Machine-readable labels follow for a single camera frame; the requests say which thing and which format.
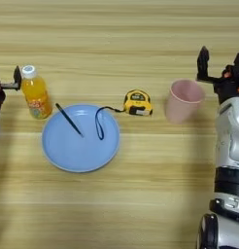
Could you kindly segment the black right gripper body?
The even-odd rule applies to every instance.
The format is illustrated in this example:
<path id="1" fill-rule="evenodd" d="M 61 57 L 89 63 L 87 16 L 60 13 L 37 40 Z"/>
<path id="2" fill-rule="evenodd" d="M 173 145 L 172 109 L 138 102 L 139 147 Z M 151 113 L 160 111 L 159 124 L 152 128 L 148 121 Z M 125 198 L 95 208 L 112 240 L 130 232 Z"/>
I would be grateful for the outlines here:
<path id="1" fill-rule="evenodd" d="M 239 97 L 239 67 L 227 65 L 219 78 L 210 77 L 209 82 L 213 84 L 220 104 L 227 99 Z"/>

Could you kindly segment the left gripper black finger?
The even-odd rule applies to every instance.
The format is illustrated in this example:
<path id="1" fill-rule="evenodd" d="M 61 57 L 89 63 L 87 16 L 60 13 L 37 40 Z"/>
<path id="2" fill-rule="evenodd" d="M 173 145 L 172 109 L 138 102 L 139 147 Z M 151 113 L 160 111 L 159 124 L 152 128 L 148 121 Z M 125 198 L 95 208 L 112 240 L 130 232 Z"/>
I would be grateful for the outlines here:
<path id="1" fill-rule="evenodd" d="M 14 89 L 15 90 L 20 90 L 21 87 L 21 73 L 20 73 L 20 69 L 17 66 L 14 72 Z"/>

